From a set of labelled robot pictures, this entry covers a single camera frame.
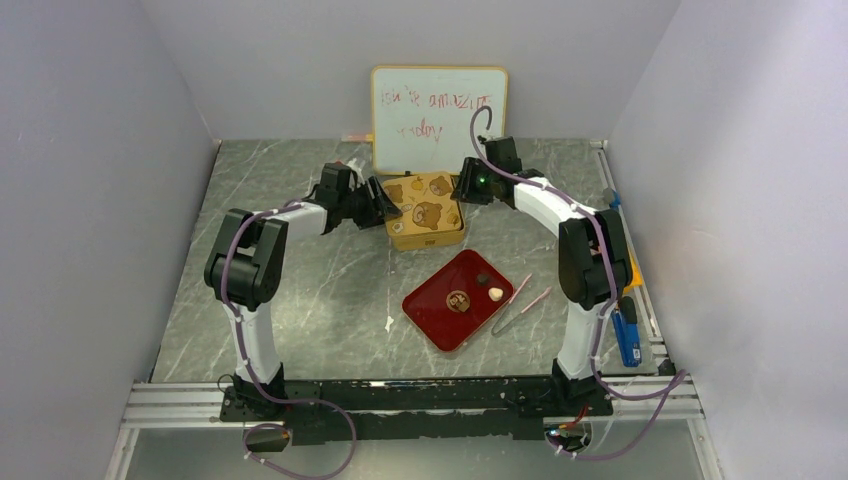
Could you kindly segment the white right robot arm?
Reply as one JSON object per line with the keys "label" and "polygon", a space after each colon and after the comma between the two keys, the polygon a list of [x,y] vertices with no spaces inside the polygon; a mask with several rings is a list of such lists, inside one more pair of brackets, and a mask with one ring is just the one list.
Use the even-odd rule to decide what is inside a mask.
{"label": "white right robot arm", "polygon": [[566,296],[566,331],[553,363],[549,399],[561,414],[576,413],[599,390],[597,355],[617,300],[633,279],[623,222],[612,209],[590,208],[524,168],[511,137],[474,136],[453,198],[495,200],[529,215],[557,239],[559,285]]}

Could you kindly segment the gold chocolate tin box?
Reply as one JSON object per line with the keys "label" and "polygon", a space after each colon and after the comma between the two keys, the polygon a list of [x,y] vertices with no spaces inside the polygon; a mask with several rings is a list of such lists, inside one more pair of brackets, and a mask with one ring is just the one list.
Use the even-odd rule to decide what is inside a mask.
{"label": "gold chocolate tin box", "polygon": [[433,230],[411,220],[396,219],[386,225],[386,232],[393,248],[412,251],[458,244],[465,237],[465,225],[439,224],[439,229]]}

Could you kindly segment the metal tweezers with pink grips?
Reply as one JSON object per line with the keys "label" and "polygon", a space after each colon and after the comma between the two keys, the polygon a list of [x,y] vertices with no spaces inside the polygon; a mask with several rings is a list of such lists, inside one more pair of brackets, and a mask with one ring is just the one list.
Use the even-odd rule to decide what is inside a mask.
{"label": "metal tweezers with pink grips", "polygon": [[551,294],[553,287],[547,286],[537,292],[534,298],[530,300],[526,294],[530,292],[532,282],[533,274],[527,274],[515,288],[513,294],[506,300],[504,306],[494,317],[490,329],[492,336],[501,336],[516,320],[527,314]]}

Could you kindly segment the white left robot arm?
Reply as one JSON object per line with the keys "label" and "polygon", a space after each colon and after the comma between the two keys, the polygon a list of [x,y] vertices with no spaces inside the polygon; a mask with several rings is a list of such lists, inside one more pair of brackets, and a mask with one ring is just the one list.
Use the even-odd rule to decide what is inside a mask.
{"label": "white left robot arm", "polygon": [[281,207],[226,212],[203,277],[230,322],[237,351],[234,392],[258,418],[278,417],[289,401],[270,312],[288,244],[328,234],[346,220],[369,229],[401,214],[376,177],[363,178],[341,163],[325,164],[306,196]]}

